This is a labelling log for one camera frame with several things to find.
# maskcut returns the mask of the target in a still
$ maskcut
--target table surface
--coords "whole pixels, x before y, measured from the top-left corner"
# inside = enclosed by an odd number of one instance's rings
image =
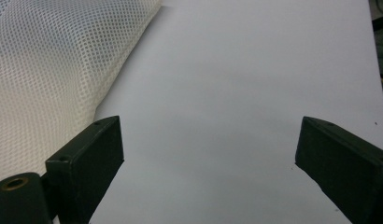
[[[113,115],[125,163],[91,223],[349,223],[294,155],[303,116],[383,148],[368,1],[164,0]]]

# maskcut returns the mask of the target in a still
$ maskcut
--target perforated fabric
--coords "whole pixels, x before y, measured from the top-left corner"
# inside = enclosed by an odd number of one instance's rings
[[[88,126],[160,0],[0,0],[0,180]]]

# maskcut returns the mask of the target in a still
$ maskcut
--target white table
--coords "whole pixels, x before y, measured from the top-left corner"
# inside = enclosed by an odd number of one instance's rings
[[[383,148],[368,1],[164,0],[112,115],[125,163],[91,223],[349,223],[294,155],[303,116]]]

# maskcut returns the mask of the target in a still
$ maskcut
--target white cloth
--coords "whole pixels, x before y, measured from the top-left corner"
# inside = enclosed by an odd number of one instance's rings
[[[0,0],[0,180],[89,125],[160,0]]]

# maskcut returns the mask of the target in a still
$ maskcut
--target white mesh fabric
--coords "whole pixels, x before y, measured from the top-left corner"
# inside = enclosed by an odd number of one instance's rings
[[[88,126],[160,0],[0,0],[0,180]]]

